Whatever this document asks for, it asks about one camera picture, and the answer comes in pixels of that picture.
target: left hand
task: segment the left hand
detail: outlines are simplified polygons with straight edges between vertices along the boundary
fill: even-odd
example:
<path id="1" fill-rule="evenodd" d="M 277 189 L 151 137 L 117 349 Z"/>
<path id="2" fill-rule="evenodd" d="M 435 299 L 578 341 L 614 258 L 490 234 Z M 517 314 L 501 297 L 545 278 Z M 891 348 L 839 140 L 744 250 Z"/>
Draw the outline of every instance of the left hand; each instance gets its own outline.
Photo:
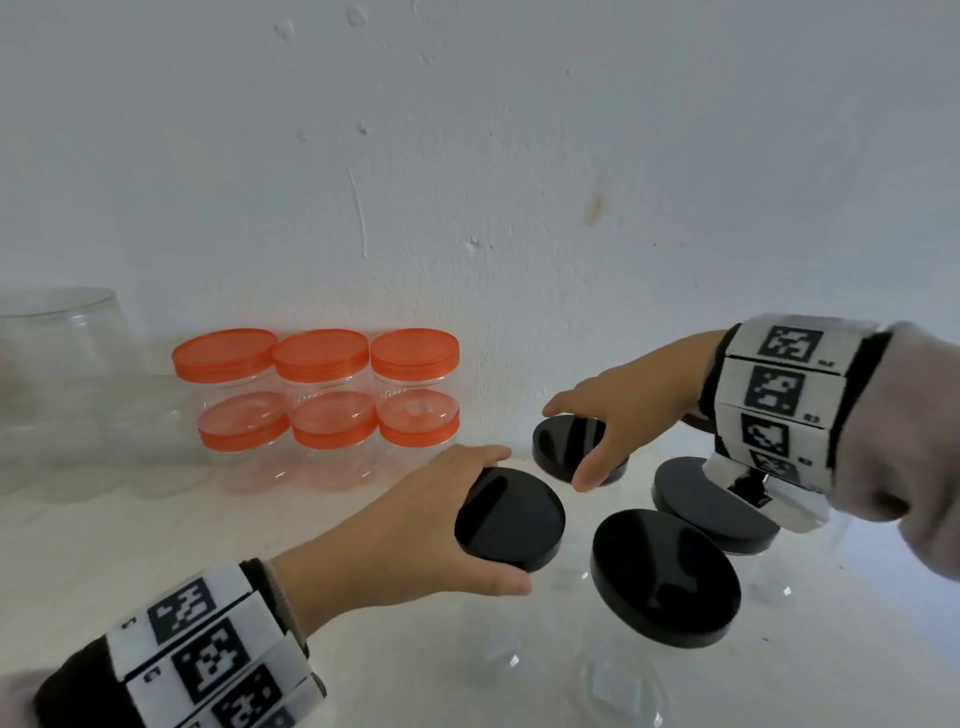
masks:
<path id="1" fill-rule="evenodd" d="M 346 611 L 436 592 L 529 594 L 525 571 L 467 555 L 453 533 L 470 486 L 508 457 L 499 446 L 453 446 L 340 525 L 277 556 L 301 629 L 311 634 Z"/>

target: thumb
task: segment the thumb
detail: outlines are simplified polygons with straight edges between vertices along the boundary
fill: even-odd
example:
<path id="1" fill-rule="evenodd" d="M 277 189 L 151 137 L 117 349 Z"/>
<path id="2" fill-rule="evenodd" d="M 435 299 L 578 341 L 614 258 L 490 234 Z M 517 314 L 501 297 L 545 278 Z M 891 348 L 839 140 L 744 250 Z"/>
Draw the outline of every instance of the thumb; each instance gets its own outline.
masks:
<path id="1" fill-rule="evenodd" d="M 632 451 L 629 443 L 608 427 L 603 440 L 584 457 L 573 474 L 573 490 L 586 493 L 602 485 L 611 471 L 626 460 Z"/>
<path id="2" fill-rule="evenodd" d="M 527 596 L 533 591 L 530 574 L 523 569 L 464 554 L 458 564 L 454 591 L 484 596 Z"/>

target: hand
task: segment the hand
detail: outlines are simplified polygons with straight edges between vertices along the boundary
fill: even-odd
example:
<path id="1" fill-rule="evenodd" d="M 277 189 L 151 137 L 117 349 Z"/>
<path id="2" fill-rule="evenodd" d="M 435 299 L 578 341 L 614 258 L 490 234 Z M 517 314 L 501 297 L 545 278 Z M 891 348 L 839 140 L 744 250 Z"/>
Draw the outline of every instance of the hand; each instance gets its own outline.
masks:
<path id="1" fill-rule="evenodd" d="M 573 475 L 574 490 L 584 493 L 596 488 L 630 453 L 656 440 L 696 408 L 724 333 L 708 331 L 675 341 L 580 382 L 543 408 L 544 417 L 569 412 L 607 425 L 600 445 Z"/>
<path id="2" fill-rule="evenodd" d="M 300 628 L 312 634 L 349 610 L 436 592 L 529 594 L 525 571 L 468 556 L 453 534 L 470 486 L 508 457 L 508 448 L 454 446 L 340 525 L 277 556 L 272 564 Z"/>

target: white wall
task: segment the white wall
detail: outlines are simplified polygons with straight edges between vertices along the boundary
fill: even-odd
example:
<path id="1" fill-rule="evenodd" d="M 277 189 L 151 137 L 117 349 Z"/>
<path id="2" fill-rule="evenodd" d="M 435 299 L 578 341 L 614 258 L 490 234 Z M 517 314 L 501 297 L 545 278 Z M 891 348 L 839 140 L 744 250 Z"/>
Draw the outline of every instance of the white wall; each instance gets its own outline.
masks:
<path id="1" fill-rule="evenodd" d="M 466 439 L 521 446 L 760 311 L 960 339 L 956 0 L 360 7 L 0 0 L 0 286 L 112 286 L 158 369 L 211 328 L 447 328 Z"/>

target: stacked jars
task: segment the stacked jars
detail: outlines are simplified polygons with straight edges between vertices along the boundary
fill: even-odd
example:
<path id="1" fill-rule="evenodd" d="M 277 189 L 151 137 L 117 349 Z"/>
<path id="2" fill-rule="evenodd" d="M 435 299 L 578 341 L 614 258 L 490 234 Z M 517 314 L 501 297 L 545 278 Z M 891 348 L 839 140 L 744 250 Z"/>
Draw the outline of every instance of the stacked jars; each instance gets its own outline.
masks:
<path id="1" fill-rule="evenodd" d="M 292 438 L 283 387 L 274 370 L 276 336 L 231 328 L 174 349 L 177 375 L 199 385 L 197 429 L 222 485 L 266 490 L 290 471 Z"/>
<path id="2" fill-rule="evenodd" d="M 450 444 L 460 429 L 453 381 L 460 343 L 433 328 L 403 328 L 374 339 L 370 355 L 391 476 L 403 477 Z"/>
<path id="3" fill-rule="evenodd" d="M 305 479 L 322 490 L 356 485 L 379 450 L 367 337 L 342 328 L 306 331 L 274 347 Z"/>

